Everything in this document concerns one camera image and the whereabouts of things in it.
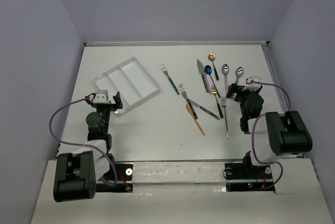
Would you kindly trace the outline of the long silver fork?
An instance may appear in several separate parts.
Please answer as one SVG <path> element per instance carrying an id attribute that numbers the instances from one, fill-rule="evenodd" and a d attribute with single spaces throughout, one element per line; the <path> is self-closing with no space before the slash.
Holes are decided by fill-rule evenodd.
<path id="1" fill-rule="evenodd" d="M 229 129 L 228 129 L 228 120 L 227 120 L 227 101 L 226 101 L 226 97 L 223 96 L 221 98 L 221 107 L 224 109 L 224 120 L 225 120 L 225 128 L 226 128 L 226 137 L 227 139 L 229 139 Z"/>

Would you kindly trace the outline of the gold fork teal handle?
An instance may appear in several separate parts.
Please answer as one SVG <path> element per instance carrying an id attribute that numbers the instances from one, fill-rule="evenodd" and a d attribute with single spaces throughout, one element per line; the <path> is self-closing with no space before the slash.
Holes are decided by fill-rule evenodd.
<path id="1" fill-rule="evenodd" d="M 219 104 L 219 101 L 218 101 L 218 92 L 216 90 L 216 88 L 214 86 L 211 87 L 211 92 L 212 94 L 214 95 L 215 97 L 215 100 L 216 100 L 216 104 L 217 104 L 217 108 L 218 108 L 218 112 L 219 112 L 219 115 L 220 115 L 220 118 L 223 118 L 224 115 L 222 113 L 222 110 L 221 110 L 221 107 L 220 107 L 220 104 Z"/>

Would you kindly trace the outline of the silver spoon teal handle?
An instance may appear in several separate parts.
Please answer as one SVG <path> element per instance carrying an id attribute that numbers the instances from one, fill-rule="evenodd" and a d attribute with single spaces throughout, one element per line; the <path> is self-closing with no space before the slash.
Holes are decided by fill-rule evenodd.
<path id="1" fill-rule="evenodd" d="M 236 84 L 238 84 L 239 78 L 241 78 L 243 76 L 243 72 L 244 72 L 244 70 L 243 70 L 243 67 L 241 67 L 241 66 L 236 69 L 236 71 L 235 71 L 235 76 L 236 76 L 235 83 Z"/>

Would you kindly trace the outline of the silver spoon pink handle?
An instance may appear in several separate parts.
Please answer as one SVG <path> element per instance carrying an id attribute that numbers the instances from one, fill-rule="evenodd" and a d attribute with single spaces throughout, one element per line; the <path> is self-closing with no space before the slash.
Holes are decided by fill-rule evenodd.
<path id="1" fill-rule="evenodd" d="M 228 74 L 229 74 L 229 66 L 225 63 L 222 68 L 221 72 L 224 75 L 224 80 L 225 80 L 225 93 L 228 93 Z"/>

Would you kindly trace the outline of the gold spoon teal handle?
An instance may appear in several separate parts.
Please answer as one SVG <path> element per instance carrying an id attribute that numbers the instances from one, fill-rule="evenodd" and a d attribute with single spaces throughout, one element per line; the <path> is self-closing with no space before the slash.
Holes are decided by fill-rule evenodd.
<path id="1" fill-rule="evenodd" d="M 218 75 L 217 69 L 216 69 L 215 64 L 214 64 L 214 61 L 215 61 L 215 59 L 216 59 L 215 54 L 210 53 L 210 54 L 208 55 L 208 59 L 209 59 L 209 61 L 211 61 L 212 64 L 213 64 L 213 70 L 214 70 L 215 78 L 216 78 L 216 80 L 218 81 L 218 80 L 219 80 L 219 75 Z"/>

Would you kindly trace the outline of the knife with teal handle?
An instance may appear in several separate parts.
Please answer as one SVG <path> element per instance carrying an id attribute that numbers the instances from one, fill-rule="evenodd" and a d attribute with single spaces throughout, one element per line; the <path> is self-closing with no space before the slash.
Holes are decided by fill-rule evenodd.
<path id="1" fill-rule="evenodd" d="M 202 111 L 204 111 L 205 113 L 211 115 L 212 117 L 214 117 L 217 120 L 220 120 L 220 117 L 215 115 L 214 113 L 212 113 L 210 110 L 206 109 L 205 107 L 199 105 L 198 103 L 194 102 L 193 100 L 189 99 L 189 101 L 191 102 L 191 104 L 199 109 L 201 109 Z"/>

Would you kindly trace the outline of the fork with black handle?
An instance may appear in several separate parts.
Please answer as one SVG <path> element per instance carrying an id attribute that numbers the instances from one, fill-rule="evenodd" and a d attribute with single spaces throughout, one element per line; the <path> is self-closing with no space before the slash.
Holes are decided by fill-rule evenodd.
<path id="1" fill-rule="evenodd" d="M 183 85 L 182 83 L 180 83 L 180 84 L 178 85 L 178 87 L 179 87 L 179 89 L 180 89 L 180 92 L 182 93 L 182 96 L 183 96 L 183 97 L 185 98 L 185 100 L 187 101 L 187 103 L 188 103 L 188 105 L 189 105 L 189 107 L 190 107 L 190 109 L 191 109 L 191 112 L 192 112 L 194 118 L 195 118 L 195 119 L 198 119 L 197 114 L 196 114 L 196 112 L 195 112 L 195 110 L 194 110 L 194 108 L 193 108 L 193 105 L 192 105 L 190 99 L 189 99 L 188 96 L 187 96 L 187 93 L 186 93 L 186 90 L 185 90 L 184 85 Z"/>

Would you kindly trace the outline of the fork with teal handle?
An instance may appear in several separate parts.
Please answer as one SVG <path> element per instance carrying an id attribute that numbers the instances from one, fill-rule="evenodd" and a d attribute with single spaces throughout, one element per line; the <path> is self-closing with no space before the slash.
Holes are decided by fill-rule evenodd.
<path id="1" fill-rule="evenodd" d="M 177 89 L 176 85 L 174 84 L 173 80 L 171 79 L 171 77 L 169 76 L 169 73 L 165 67 L 164 64 L 160 65 L 160 69 L 162 70 L 162 72 L 164 73 L 164 75 L 167 77 L 167 79 L 169 80 L 170 84 L 172 85 L 173 89 L 175 90 L 175 92 L 177 93 L 177 95 L 180 94 L 179 90 Z"/>

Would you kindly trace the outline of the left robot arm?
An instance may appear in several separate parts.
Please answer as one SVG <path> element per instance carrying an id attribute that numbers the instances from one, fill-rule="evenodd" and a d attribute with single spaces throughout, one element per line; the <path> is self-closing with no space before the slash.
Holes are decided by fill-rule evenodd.
<path id="1" fill-rule="evenodd" d="M 59 139 L 49 128 L 52 137 L 59 143 L 75 145 L 77 150 L 62 153 L 57 157 L 53 198 L 56 202 L 92 199 L 97 181 L 109 187 L 117 185 L 118 173 L 113 155 L 110 153 L 112 136 L 109 134 L 110 114 L 123 108 L 120 93 L 109 100 L 106 90 L 99 90 L 83 98 L 94 111 L 86 116 L 87 141 L 84 144 Z"/>

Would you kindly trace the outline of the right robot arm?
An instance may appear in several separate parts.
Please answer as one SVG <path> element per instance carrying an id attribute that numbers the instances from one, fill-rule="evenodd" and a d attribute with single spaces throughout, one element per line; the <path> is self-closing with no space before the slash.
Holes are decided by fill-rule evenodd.
<path id="1" fill-rule="evenodd" d="M 288 110 L 263 113 L 260 95 L 263 83 L 249 79 L 246 85 L 228 86 L 227 98 L 234 96 L 241 109 L 240 128 L 251 136 L 251 150 L 240 163 L 227 163 L 223 176 L 227 180 L 268 178 L 270 166 L 284 156 L 310 152 L 312 138 L 299 112 Z"/>

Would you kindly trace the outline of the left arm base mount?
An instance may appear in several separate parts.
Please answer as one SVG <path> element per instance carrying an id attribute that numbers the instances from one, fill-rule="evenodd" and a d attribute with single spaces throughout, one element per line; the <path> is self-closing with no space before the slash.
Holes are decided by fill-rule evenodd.
<path id="1" fill-rule="evenodd" d="M 99 180 L 97 182 L 98 193 L 132 193 L 133 163 L 117 162 L 115 168 L 117 171 L 117 185 L 110 187 Z"/>

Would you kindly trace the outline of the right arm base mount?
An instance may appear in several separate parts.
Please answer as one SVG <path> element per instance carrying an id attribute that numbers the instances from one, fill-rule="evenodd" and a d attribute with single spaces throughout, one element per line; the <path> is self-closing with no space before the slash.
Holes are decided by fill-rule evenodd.
<path id="1" fill-rule="evenodd" d="M 243 163 L 226 163 L 222 172 L 228 192 L 275 192 L 274 179 L 269 166 L 247 169 Z"/>

